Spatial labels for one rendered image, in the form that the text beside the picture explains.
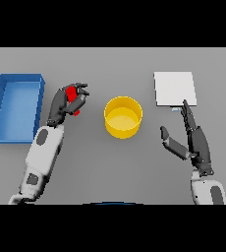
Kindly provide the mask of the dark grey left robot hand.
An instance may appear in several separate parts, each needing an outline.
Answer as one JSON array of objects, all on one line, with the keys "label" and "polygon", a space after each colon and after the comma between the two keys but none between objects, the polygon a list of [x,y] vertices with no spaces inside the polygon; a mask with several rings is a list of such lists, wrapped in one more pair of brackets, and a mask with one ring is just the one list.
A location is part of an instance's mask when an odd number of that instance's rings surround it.
[{"label": "dark grey left robot hand", "polygon": [[[78,95],[71,105],[67,103],[66,89],[68,87],[75,87]],[[74,83],[59,89],[53,97],[46,125],[56,128],[65,121],[67,114],[77,116],[89,95],[89,92],[85,91],[86,87],[87,84]]]}]

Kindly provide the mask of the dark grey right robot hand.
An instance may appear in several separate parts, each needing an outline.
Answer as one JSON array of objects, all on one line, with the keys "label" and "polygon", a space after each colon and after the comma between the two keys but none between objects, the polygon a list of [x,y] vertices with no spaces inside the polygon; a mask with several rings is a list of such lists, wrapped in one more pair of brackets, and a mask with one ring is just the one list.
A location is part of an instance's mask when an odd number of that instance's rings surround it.
[{"label": "dark grey right robot hand", "polygon": [[184,119],[188,145],[185,147],[170,135],[168,130],[160,127],[162,145],[164,148],[182,160],[190,159],[192,166],[199,171],[200,176],[213,175],[211,166],[210,150],[206,137],[200,126],[197,126],[193,112],[184,99],[181,114]]}]

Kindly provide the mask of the red beaker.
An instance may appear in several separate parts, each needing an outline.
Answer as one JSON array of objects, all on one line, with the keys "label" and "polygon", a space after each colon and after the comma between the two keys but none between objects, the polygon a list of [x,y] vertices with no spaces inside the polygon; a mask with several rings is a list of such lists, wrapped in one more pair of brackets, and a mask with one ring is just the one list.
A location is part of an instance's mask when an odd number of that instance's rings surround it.
[{"label": "red beaker", "polygon": [[76,88],[75,87],[68,87],[66,89],[66,96],[67,96],[68,105],[73,104],[78,96]]}]

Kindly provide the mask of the pale square measuring scale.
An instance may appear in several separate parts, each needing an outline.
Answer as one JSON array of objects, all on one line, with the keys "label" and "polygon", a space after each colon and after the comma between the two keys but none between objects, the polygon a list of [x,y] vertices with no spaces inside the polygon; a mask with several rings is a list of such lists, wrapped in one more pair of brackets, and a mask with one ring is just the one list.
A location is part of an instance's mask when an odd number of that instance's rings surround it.
[{"label": "pale square measuring scale", "polygon": [[153,79],[157,106],[181,107],[184,99],[197,105],[192,72],[154,72]]}]

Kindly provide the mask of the yellow bowl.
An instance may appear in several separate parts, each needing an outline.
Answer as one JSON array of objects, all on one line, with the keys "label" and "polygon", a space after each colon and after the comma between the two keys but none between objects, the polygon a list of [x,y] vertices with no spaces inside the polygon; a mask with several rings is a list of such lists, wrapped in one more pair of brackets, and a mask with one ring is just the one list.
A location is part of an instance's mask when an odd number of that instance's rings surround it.
[{"label": "yellow bowl", "polygon": [[139,131],[142,108],[129,96],[116,96],[107,102],[103,117],[107,132],[115,138],[125,140]]}]

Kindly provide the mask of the blue tray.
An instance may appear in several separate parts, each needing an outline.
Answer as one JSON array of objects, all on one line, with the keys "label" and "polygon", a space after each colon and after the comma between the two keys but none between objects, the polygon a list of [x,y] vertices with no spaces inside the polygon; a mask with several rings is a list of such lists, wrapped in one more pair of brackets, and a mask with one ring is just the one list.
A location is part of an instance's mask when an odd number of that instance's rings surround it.
[{"label": "blue tray", "polygon": [[39,128],[41,74],[0,74],[0,144],[31,144]]}]

